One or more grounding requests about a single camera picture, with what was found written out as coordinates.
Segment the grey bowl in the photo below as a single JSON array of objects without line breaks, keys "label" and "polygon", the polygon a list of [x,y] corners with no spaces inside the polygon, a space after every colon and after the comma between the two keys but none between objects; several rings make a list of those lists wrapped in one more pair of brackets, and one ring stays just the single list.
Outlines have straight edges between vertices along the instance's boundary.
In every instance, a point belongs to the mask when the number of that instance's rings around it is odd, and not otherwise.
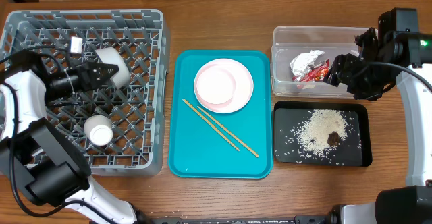
[{"label": "grey bowl", "polygon": [[111,77],[111,82],[117,89],[120,89],[129,83],[130,71],[128,66],[125,64],[123,57],[115,48],[106,47],[103,49],[97,49],[94,52],[102,63],[118,66],[118,72]]}]

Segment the red snack wrapper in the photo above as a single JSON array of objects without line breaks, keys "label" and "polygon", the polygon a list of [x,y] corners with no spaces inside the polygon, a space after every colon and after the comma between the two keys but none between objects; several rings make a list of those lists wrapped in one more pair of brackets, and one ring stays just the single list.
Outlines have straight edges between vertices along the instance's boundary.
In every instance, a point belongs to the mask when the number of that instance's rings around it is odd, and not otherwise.
[{"label": "red snack wrapper", "polygon": [[311,50],[301,53],[290,62],[294,82],[320,82],[330,69],[330,60],[325,52]]}]

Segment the white cup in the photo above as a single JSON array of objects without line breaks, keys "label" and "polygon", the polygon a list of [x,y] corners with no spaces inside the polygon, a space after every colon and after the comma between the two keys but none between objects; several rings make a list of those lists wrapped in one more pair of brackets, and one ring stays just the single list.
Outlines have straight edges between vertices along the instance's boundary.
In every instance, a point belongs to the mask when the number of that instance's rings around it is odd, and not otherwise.
[{"label": "white cup", "polygon": [[94,115],[84,123],[84,133],[97,146],[104,146],[113,139],[112,122],[108,117]]}]

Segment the brown food scrap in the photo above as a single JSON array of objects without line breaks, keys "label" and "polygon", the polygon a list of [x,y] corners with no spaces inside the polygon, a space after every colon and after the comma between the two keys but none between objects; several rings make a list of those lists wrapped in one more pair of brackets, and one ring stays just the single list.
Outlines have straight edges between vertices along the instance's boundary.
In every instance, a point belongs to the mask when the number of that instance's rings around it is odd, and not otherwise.
[{"label": "brown food scrap", "polygon": [[328,135],[327,143],[330,146],[339,146],[342,142],[342,139],[340,138],[339,134],[335,131],[330,133]]}]

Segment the rice pile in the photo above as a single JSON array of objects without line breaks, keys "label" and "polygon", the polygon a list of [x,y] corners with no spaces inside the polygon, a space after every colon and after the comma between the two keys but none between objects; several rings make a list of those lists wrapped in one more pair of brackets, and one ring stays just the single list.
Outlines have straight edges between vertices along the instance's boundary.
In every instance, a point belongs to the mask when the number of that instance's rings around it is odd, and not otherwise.
[{"label": "rice pile", "polygon": [[[339,146],[327,143],[337,132]],[[361,166],[358,114],[331,109],[286,109],[275,112],[275,158],[281,163]]]}]

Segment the small pink plate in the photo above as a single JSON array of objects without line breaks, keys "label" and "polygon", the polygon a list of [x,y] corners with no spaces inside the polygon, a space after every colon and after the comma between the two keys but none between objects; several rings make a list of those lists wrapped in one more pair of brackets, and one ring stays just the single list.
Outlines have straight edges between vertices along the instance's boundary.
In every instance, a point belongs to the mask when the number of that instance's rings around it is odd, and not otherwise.
[{"label": "small pink plate", "polygon": [[200,102],[222,105],[230,101],[236,89],[234,76],[219,65],[205,65],[197,73],[194,90]]}]

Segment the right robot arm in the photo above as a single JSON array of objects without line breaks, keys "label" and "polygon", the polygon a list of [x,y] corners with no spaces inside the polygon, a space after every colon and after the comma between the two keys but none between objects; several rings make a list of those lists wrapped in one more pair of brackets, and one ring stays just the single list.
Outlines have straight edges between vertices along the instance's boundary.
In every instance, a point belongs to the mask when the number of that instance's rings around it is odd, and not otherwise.
[{"label": "right robot arm", "polygon": [[360,53],[337,56],[323,79],[368,101],[397,87],[408,137],[406,186],[384,190],[371,203],[336,206],[328,223],[431,222],[431,35],[418,24],[415,9],[381,14],[377,28],[355,38]]}]

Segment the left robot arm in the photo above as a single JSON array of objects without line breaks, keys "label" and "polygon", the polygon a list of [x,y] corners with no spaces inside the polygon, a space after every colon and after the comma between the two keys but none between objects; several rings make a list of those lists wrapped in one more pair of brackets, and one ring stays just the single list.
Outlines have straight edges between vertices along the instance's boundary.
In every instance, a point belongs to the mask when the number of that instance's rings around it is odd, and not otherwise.
[{"label": "left robot arm", "polygon": [[118,57],[58,67],[49,73],[46,56],[22,50],[7,57],[1,72],[5,127],[1,172],[18,206],[33,217],[73,209],[95,223],[145,223],[145,215],[97,183],[86,157],[47,119],[46,104],[110,82],[124,85],[128,69]]}]

